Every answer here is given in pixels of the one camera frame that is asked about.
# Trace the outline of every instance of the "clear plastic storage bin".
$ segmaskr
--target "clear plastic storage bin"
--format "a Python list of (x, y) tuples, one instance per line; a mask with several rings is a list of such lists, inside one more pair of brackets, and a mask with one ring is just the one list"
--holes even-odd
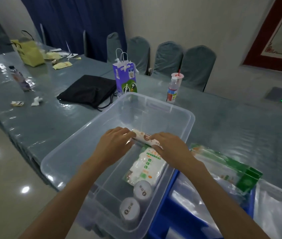
[[(170, 132), (186, 142), (194, 121), (195, 116), (188, 110), (130, 92), (50, 152), (42, 161), (41, 171), (62, 190), (108, 129), (121, 126), (148, 134)], [(133, 197), (133, 186), (125, 182), (123, 176), (138, 159), (141, 148), (139, 143), (133, 145), (96, 180), (78, 214), (80, 225), (87, 229), (97, 225), (116, 239), (141, 239), (146, 235), (174, 169), (166, 167), (139, 224), (128, 230), (120, 219), (119, 206), (126, 197)]]

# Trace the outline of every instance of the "gray chair cover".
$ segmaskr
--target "gray chair cover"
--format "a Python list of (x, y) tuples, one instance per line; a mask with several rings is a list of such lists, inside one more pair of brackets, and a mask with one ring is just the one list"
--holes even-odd
[(206, 46), (188, 49), (181, 65), (181, 73), (184, 75), (181, 85), (204, 91), (215, 60), (216, 54)]
[(166, 76), (179, 72), (183, 57), (182, 47), (175, 42), (169, 41), (160, 44), (155, 55), (154, 70), (151, 76)]
[(129, 39), (127, 54), (128, 59), (135, 63), (140, 74), (146, 74), (150, 56), (149, 42), (145, 38), (140, 36)]
[(116, 59), (116, 49), (121, 49), (121, 43), (117, 32), (111, 33), (107, 37), (107, 63), (114, 64)]

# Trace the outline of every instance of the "yellow bag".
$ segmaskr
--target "yellow bag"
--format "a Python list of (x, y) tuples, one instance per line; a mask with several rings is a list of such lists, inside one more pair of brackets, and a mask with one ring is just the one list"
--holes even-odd
[(43, 55), (39, 51), (34, 39), (23, 37), (19, 40), (11, 40), (13, 48), (18, 52), (22, 61), (32, 67), (45, 63)]

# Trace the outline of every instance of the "water bottle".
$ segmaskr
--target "water bottle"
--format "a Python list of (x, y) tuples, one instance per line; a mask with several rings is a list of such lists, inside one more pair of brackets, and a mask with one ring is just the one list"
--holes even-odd
[(169, 88), (167, 90), (167, 103), (174, 103), (176, 94), (178, 91), (178, 77), (172, 77), (171, 83), (169, 84)]
[(31, 90), (30, 85), (26, 82), (22, 73), (20, 73), (17, 69), (15, 69), (13, 65), (9, 66), (9, 68), (10, 68), (10, 73), (12, 77), (14, 78), (14, 80), (18, 82), (18, 84), (23, 89), (23, 91)]

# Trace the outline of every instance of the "black drawstring bag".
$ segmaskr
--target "black drawstring bag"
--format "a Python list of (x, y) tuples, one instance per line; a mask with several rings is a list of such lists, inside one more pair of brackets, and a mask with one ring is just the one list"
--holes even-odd
[[(112, 103), (116, 91), (115, 80), (99, 76), (84, 75), (64, 92), (57, 96), (57, 99), (90, 105), (95, 109), (106, 108)], [(99, 107), (110, 96), (110, 103), (107, 106)]]

